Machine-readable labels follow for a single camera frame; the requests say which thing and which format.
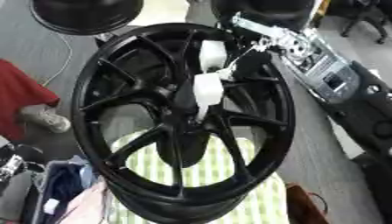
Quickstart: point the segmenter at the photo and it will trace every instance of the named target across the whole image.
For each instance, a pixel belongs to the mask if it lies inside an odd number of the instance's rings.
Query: checkered cloth
[[[124,136],[112,145],[112,151],[120,149],[142,133]],[[241,154],[248,164],[255,155],[255,146],[246,138],[237,138]],[[139,150],[127,160],[127,167],[151,181],[170,186],[172,168],[162,161],[152,144]],[[220,182],[234,174],[234,164],[223,142],[211,136],[206,154],[196,165],[183,170],[185,186],[206,186]],[[109,223],[153,223],[133,214],[117,199],[113,199],[108,217]],[[211,223],[241,224],[289,224],[284,182],[274,173],[249,193],[232,212]]]

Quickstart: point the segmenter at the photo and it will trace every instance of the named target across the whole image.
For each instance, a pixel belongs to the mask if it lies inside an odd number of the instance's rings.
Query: wire
[[[61,67],[61,69],[54,76],[52,76],[42,84],[42,86],[44,87],[47,87],[53,80],[59,77],[59,75],[61,75],[64,72],[64,70],[66,70],[74,54],[72,47],[69,45],[69,42],[66,40],[66,38],[57,32],[55,32],[54,34],[56,34],[59,37],[59,39],[61,39],[61,41],[66,45],[66,48],[68,48],[68,57],[66,58],[66,61],[64,62],[64,65]]]

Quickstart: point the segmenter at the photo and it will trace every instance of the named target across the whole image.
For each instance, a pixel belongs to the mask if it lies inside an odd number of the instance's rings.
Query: person's foot
[[[47,127],[54,133],[64,133],[71,128],[71,123],[64,116],[57,115],[55,108],[45,105],[25,107],[20,115],[29,122]]]

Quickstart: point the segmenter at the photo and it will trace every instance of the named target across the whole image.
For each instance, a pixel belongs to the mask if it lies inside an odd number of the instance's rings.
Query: black chair
[[[386,22],[385,17],[375,16],[379,2],[380,0],[332,0],[326,14],[349,19],[348,24],[340,34],[342,37],[348,37],[355,25],[365,21],[380,33],[381,37],[376,40],[376,43],[383,44],[388,34],[383,27]]]

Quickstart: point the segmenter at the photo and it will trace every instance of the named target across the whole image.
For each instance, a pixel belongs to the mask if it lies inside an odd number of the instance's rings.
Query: metal bracket
[[[13,155],[7,164],[0,168],[0,182],[8,181],[21,165],[25,165],[25,161],[20,156]]]
[[[289,29],[258,24],[242,17],[240,12],[237,12],[232,17],[231,22],[234,26],[262,34],[258,43],[261,49],[279,46],[285,50],[285,56],[294,61],[302,61],[312,54],[311,41],[307,37]]]

